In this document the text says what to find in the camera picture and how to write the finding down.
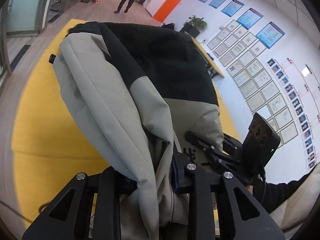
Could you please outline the black right sleeve forearm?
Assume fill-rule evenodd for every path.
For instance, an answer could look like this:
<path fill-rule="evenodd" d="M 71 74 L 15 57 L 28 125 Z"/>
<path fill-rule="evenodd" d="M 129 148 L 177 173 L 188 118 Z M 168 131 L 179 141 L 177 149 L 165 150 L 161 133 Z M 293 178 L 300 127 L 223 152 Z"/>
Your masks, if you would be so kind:
<path fill-rule="evenodd" d="M 292 180 L 287 184 L 272 184 L 260 181 L 253 185 L 253 197 L 268 213 L 272 213 L 298 190 L 308 176 L 310 176 L 310 173 L 302 176 L 300 180 Z"/>

